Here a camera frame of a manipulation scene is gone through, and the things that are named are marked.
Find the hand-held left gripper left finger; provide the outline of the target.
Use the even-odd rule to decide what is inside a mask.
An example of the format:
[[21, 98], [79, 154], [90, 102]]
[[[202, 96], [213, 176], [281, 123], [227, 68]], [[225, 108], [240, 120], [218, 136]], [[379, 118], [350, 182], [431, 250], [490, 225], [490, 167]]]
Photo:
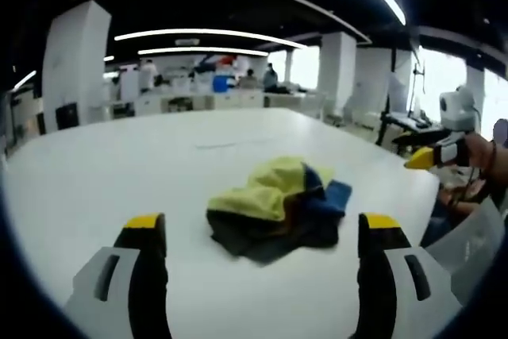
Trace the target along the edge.
[[170, 338], [166, 256], [164, 215], [130, 219], [75, 275], [65, 314], [88, 338]]

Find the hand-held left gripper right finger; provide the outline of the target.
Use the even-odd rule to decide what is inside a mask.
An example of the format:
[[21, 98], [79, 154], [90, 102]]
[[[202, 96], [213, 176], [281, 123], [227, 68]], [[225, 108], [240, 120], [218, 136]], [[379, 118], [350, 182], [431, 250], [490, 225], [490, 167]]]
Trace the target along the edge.
[[460, 311], [449, 272], [393, 218], [359, 215], [358, 257], [353, 338], [435, 338]]

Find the person's right hand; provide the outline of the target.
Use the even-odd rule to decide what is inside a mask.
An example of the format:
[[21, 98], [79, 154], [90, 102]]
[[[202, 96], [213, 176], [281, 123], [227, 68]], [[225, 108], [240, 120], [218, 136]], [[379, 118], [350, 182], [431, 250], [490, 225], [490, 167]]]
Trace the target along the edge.
[[478, 133], [466, 134], [464, 144], [468, 152], [470, 166], [479, 169], [484, 179], [494, 181], [497, 144], [494, 141], [487, 141]]

